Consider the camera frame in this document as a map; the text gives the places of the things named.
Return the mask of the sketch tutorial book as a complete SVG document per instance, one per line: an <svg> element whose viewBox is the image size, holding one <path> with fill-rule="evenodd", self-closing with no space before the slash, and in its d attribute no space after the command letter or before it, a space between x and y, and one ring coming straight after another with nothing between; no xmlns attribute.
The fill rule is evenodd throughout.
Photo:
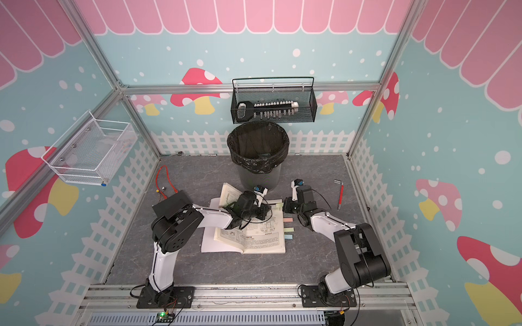
<svg viewBox="0 0 522 326"><path fill-rule="evenodd" d="M239 220L232 229L206 226L201 251L203 253L237 252L241 254L285 253L284 214L275 204L278 200L266 200L271 206L271 218L266 222L256 219Z"/></svg>

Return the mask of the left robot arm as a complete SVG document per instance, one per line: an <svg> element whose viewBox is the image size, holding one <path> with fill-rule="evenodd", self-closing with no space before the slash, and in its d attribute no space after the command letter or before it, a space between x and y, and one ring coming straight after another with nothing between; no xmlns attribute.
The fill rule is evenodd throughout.
<svg viewBox="0 0 522 326"><path fill-rule="evenodd" d="M173 287L178 253L197 229L233 230L255 221L263 223L272 216L271 206L251 191L245 191L235 202L217 209L196 205L180 191L154 205L153 210L156 214L151 224L154 258L145 288L157 297Z"/></svg>

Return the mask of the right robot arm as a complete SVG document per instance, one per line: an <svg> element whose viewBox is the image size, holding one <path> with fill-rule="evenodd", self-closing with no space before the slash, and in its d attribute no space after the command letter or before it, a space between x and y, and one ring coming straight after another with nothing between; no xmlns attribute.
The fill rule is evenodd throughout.
<svg viewBox="0 0 522 326"><path fill-rule="evenodd" d="M310 186L292 186L284 211L295 214L300 224L336 245L339 268L319 282L323 297L332 297L390 276L392 269L370 224L352 224L319 208Z"/></svg>

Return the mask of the mesh trash bin black bag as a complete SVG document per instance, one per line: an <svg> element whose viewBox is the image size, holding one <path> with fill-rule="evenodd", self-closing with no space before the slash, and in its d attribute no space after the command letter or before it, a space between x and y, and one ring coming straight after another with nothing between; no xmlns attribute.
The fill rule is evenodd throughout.
<svg viewBox="0 0 522 326"><path fill-rule="evenodd" d="M290 148L290 139L283 127L273 122L241 124L228 135L227 145L246 190L256 186L268 190L277 187L281 165Z"/></svg>

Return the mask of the black flat box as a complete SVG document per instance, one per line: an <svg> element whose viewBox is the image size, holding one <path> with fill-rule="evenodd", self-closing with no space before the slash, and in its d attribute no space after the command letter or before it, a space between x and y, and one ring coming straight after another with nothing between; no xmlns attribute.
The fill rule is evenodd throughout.
<svg viewBox="0 0 522 326"><path fill-rule="evenodd" d="M179 191L167 199L164 199L162 202L159 202L157 205L154 205L152 208L156 217L170 219L186 206L192 206L192 201L185 191Z"/></svg>

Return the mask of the small circuit board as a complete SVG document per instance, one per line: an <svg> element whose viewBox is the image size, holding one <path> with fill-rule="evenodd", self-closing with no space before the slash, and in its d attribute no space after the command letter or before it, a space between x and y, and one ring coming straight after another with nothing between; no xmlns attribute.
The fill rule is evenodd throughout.
<svg viewBox="0 0 522 326"><path fill-rule="evenodd" d="M174 312L159 312L156 315L155 323L168 323L171 324L174 322L176 318L176 314Z"/></svg>

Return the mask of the red handled hex key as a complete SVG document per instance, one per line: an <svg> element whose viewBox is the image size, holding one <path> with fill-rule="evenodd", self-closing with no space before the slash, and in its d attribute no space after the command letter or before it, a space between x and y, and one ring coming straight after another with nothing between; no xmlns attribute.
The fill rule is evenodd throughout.
<svg viewBox="0 0 522 326"><path fill-rule="evenodd" d="M338 202L337 202L337 210L341 210L341 205L343 202L343 194L344 194L344 183L340 179L335 179L334 183L339 186L339 192L338 192Z"/></svg>

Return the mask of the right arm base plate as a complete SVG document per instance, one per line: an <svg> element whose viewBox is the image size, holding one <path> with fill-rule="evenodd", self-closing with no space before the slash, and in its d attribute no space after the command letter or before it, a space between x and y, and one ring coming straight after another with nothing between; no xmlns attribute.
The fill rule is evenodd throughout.
<svg viewBox="0 0 522 326"><path fill-rule="evenodd" d="M332 294L325 284L320 283L319 285L299 285L297 292L304 308L339 307L347 309L357 306L353 289Z"/></svg>

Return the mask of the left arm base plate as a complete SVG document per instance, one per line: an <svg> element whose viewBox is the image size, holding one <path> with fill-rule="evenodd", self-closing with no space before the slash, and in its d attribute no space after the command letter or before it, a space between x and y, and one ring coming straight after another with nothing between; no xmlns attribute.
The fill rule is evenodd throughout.
<svg viewBox="0 0 522 326"><path fill-rule="evenodd" d="M170 286L164 291L157 292L151 285L147 285L137 297L136 307L138 309L191 308L195 290L195 287Z"/></svg>

